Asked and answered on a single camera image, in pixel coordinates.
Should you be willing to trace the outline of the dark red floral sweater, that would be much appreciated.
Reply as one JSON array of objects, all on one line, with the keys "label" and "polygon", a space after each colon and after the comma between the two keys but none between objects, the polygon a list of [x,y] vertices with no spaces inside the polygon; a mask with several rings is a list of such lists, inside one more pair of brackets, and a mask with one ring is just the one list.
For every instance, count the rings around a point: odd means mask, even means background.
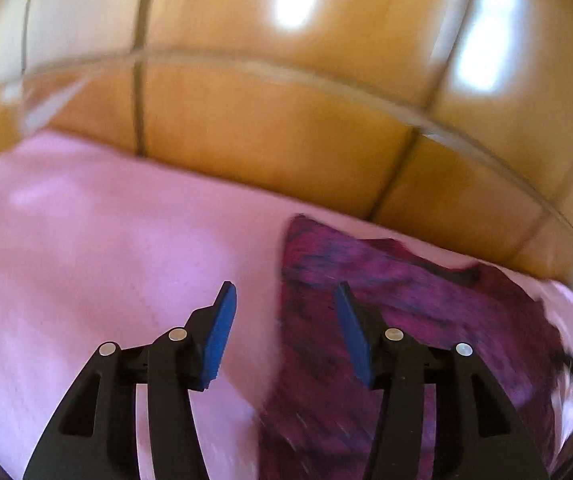
[{"label": "dark red floral sweater", "polygon": [[367,479],[382,391],[355,374],[335,310],[348,283],[427,346],[469,344],[509,397],[549,473],[559,331],[541,302],[493,266],[436,266],[397,240],[358,240],[304,216],[289,224],[281,266],[282,363],[262,412],[262,479]]}]

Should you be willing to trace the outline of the pink bed sheet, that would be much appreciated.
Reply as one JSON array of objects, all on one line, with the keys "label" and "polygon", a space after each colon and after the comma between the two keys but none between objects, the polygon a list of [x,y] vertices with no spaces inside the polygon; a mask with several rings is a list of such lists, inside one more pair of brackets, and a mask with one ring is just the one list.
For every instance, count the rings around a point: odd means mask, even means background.
[{"label": "pink bed sheet", "polygon": [[283,235],[306,214],[389,231],[45,131],[0,156],[0,465],[21,478],[92,352],[149,344],[211,304],[238,310],[217,379],[192,398],[209,474],[258,474],[257,414],[276,376]]}]

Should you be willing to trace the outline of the wooden panelled headboard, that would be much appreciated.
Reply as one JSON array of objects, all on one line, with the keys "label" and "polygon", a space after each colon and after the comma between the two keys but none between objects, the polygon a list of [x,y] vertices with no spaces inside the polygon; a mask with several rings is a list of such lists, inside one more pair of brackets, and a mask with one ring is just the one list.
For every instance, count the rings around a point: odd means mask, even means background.
[{"label": "wooden panelled headboard", "polygon": [[573,284],[573,0],[0,0],[45,128]]}]

